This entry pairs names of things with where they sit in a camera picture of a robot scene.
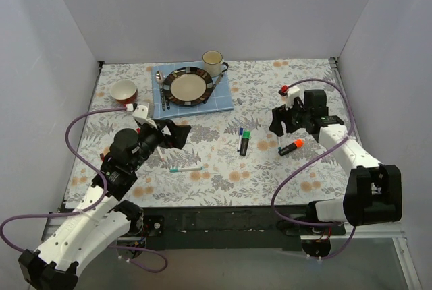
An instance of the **plate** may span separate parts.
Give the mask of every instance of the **plate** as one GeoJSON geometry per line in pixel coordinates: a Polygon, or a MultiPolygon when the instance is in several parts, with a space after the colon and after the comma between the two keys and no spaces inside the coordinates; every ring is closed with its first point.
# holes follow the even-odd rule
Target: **plate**
{"type": "Polygon", "coordinates": [[[213,91],[210,74],[198,67],[182,67],[171,72],[163,82],[163,93],[171,102],[181,106],[205,103],[213,91]]]}

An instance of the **floral tablecloth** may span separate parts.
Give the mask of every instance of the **floral tablecloth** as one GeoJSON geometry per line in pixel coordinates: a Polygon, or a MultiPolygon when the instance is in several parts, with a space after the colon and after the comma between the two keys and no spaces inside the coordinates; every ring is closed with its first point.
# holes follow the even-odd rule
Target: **floral tablecloth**
{"type": "MultiPolygon", "coordinates": [[[[134,80],[138,102],[152,100],[151,67],[154,64],[104,65],[91,109],[116,107],[110,86],[120,79],[134,80]]],[[[298,138],[304,146],[280,157],[277,138],[269,131],[271,110],[282,105],[277,91],[284,84],[305,78],[336,82],[326,59],[277,61],[230,61],[228,72],[234,110],[174,119],[191,125],[182,150],[163,150],[166,163],[153,154],[137,172],[138,181],[125,195],[141,207],[151,206],[243,206],[269,205],[275,188],[292,171],[325,149],[304,130],[281,138],[286,146],[298,138]],[[250,130],[248,153],[237,153],[238,128],[250,130]],[[170,167],[202,165],[204,170],[170,173],[170,167]]],[[[302,89],[323,88],[331,115],[347,123],[347,114],[338,92],[319,82],[305,83],[302,89]]],[[[106,113],[89,117],[79,153],[100,166],[100,153],[107,153],[116,131],[136,128],[130,113],[106,113]]],[[[65,195],[66,208],[75,207],[90,185],[94,172],[76,160],[65,195]]],[[[307,204],[311,200],[341,198],[348,178],[332,156],[304,170],[282,190],[278,204],[307,204]]]]}

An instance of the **beige mug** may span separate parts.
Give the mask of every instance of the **beige mug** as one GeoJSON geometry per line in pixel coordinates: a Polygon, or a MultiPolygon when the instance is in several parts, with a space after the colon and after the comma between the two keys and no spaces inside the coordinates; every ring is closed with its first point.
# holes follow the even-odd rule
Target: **beige mug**
{"type": "Polygon", "coordinates": [[[229,68],[228,63],[223,61],[222,54],[218,51],[208,51],[202,56],[204,63],[204,70],[210,74],[212,78],[218,76],[220,73],[226,72],[229,68]]]}

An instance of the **placemat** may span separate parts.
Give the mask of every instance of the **placemat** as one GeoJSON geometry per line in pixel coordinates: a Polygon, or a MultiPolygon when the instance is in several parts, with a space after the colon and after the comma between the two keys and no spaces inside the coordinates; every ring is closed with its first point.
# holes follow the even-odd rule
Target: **placemat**
{"type": "Polygon", "coordinates": [[[170,109],[162,110],[159,85],[155,79],[156,71],[162,71],[163,74],[165,74],[165,77],[167,77],[172,71],[188,66],[198,67],[202,69],[203,62],[185,62],[153,66],[151,70],[151,84],[153,89],[153,103],[155,104],[155,112],[153,114],[154,119],[185,117],[234,109],[234,105],[232,103],[230,83],[228,82],[228,75],[227,73],[225,73],[222,77],[222,80],[216,86],[216,89],[213,91],[206,103],[201,103],[200,105],[193,107],[179,106],[174,103],[170,103],[170,109]]]}

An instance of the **red marker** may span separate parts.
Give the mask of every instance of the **red marker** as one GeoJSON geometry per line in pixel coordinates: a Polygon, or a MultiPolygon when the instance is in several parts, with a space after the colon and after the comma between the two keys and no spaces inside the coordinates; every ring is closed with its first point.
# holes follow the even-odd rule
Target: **red marker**
{"type": "Polygon", "coordinates": [[[288,153],[291,153],[293,150],[296,150],[297,148],[302,147],[303,145],[304,145],[303,140],[296,140],[294,143],[291,143],[290,145],[282,148],[278,153],[280,156],[283,156],[288,153]]]}

